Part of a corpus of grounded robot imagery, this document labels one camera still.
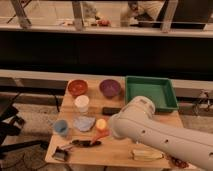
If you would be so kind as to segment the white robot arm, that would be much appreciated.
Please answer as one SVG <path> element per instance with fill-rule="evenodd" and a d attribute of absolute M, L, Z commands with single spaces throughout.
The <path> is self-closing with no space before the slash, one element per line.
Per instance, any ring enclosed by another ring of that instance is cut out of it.
<path fill-rule="evenodd" d="M 110 117 L 110 134 L 116 139 L 133 141 L 163 151 L 206 171 L 213 171 L 213 134 L 156 121 L 154 103 L 136 96 Z"/>

